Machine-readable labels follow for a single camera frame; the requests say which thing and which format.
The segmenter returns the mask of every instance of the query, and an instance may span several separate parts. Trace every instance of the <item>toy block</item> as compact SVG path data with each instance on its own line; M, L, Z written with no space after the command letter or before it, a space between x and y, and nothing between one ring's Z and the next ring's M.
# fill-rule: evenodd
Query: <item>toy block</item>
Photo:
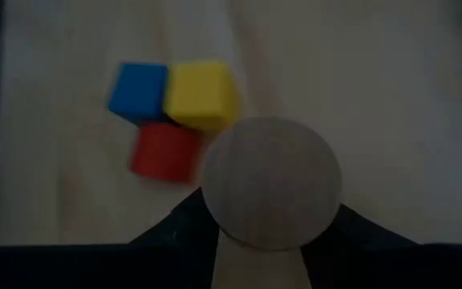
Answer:
M145 120L162 120L167 77L165 65L122 64L108 108L137 125Z
M163 181L190 182L202 144L201 134L190 128L167 123L143 124L132 158L132 171Z
M201 60L171 67L164 112L177 123L218 132L233 124L239 111L237 85L225 63Z

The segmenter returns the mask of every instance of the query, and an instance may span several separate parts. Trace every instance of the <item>blue cube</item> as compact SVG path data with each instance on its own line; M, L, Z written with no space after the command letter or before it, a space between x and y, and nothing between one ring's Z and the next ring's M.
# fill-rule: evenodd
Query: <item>blue cube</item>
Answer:
M163 120L167 78L168 68L165 65L122 64L108 108L136 125L146 120Z

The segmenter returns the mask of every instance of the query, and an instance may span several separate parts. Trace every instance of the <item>white surface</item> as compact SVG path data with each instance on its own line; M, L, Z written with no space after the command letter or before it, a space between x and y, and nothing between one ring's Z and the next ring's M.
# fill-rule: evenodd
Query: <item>white surface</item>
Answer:
M183 3L6 2L0 244L126 242L158 222L192 188L128 172L135 128L105 108L117 65L219 55L248 115L299 120L330 143L347 205L418 242L462 242L459 2ZM218 11L231 28L206 25ZM195 18L207 22L185 25Z

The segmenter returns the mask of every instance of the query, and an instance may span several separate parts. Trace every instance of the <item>wooden ball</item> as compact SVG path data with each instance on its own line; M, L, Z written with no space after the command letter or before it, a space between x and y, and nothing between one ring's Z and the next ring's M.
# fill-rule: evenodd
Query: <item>wooden ball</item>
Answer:
M284 250L311 242L331 224L341 171L330 146L310 128L254 117L214 141L201 187L227 235L255 248Z

